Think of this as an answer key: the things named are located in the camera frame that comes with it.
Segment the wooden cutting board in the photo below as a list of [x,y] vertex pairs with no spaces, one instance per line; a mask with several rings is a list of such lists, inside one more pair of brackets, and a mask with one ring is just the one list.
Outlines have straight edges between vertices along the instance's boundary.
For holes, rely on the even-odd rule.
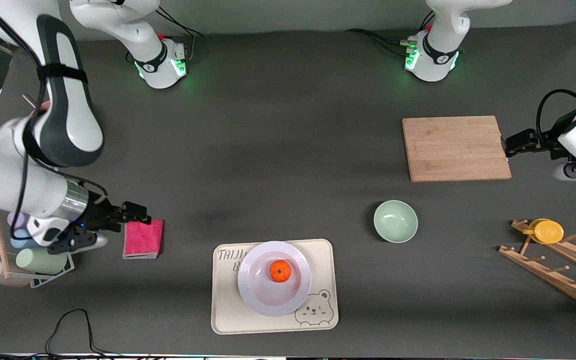
[[494,116],[405,118],[402,125],[413,183],[512,177]]

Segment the bear cartoon print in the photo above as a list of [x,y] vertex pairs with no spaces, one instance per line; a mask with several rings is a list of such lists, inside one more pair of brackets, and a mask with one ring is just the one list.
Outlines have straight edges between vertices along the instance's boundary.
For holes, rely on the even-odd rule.
[[330,292],[326,289],[308,294],[306,301],[294,312],[299,326],[330,325],[335,313],[330,306]]

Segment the gray wall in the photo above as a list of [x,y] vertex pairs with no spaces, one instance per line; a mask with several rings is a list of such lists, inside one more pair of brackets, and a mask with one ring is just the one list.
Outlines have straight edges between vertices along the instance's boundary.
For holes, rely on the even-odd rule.
[[[110,38],[79,25],[69,0],[58,1],[78,39]],[[412,29],[429,11],[424,0],[161,0],[161,6],[179,23],[204,34]],[[576,0],[514,0],[498,9],[471,11],[470,18],[476,28],[566,24],[576,21]],[[145,19],[157,32],[181,34],[156,13]]]

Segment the light green bowl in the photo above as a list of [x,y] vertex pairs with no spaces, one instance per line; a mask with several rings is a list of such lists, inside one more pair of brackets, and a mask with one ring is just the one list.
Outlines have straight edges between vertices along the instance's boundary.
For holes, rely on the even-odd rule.
[[407,203],[389,200],[374,212],[374,228],[380,237],[391,243],[405,243],[412,239],[419,227],[415,210]]

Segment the white plate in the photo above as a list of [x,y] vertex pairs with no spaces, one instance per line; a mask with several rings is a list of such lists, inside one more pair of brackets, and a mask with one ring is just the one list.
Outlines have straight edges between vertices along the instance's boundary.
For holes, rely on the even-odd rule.
[[[286,260],[292,270],[285,282],[270,278],[270,264]],[[311,289],[311,267],[291,244],[268,241],[255,246],[244,257],[237,274],[239,294],[252,310],[266,317],[283,317],[299,308]]]

